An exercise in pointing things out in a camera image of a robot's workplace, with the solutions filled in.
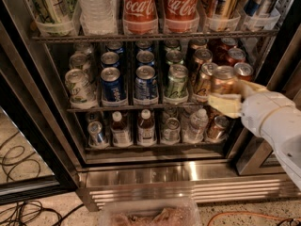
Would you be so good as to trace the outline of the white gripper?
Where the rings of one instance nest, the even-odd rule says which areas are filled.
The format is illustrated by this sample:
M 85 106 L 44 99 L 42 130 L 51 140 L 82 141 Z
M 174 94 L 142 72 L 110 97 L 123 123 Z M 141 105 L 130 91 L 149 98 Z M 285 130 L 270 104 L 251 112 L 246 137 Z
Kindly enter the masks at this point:
M 245 99 L 241 103 L 240 94 L 210 94 L 208 104 L 227 117 L 241 116 L 243 126 L 259 137 L 262 123 L 282 107 L 295 108 L 295 103 L 283 94 L 267 91 L 263 85 L 238 80 L 238 89 Z

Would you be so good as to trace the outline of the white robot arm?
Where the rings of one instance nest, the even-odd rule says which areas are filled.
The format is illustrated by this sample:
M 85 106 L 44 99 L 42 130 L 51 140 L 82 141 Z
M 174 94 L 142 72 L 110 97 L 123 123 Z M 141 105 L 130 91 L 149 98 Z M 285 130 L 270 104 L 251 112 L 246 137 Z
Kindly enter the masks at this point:
M 279 92 L 238 80 L 232 94 L 211 91 L 208 104 L 237 119 L 254 136 L 265 139 L 295 185 L 301 189 L 301 111 Z

